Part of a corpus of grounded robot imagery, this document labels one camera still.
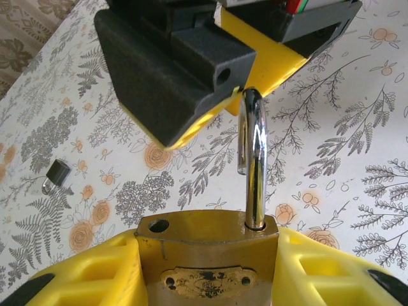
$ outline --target padlock shackle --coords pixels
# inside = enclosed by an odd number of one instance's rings
[[[245,225],[254,231],[264,228],[267,167],[266,112],[262,95],[244,90],[238,120],[238,172],[247,175]]]

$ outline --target green wire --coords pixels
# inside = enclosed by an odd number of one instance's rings
[[[309,1],[309,0],[303,0],[303,2],[301,3],[301,5],[300,5],[299,10],[298,10],[297,13],[303,12],[303,10],[305,9],[306,4],[307,4],[308,1]]]

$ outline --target beige fabric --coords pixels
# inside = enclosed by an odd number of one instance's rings
[[[77,0],[0,0],[0,99]]]

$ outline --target floral tablecloth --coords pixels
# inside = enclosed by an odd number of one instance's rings
[[[245,209],[237,118],[161,152],[119,108],[81,0],[0,104],[0,299],[144,215]],[[408,281],[408,3],[364,0],[340,40],[267,97],[267,213]],[[45,196],[54,159],[72,168]]]

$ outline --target padlock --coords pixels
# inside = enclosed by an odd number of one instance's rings
[[[246,212],[195,210],[144,217],[135,232],[149,306],[270,306],[278,228],[265,215],[266,114],[244,91],[238,172]]]

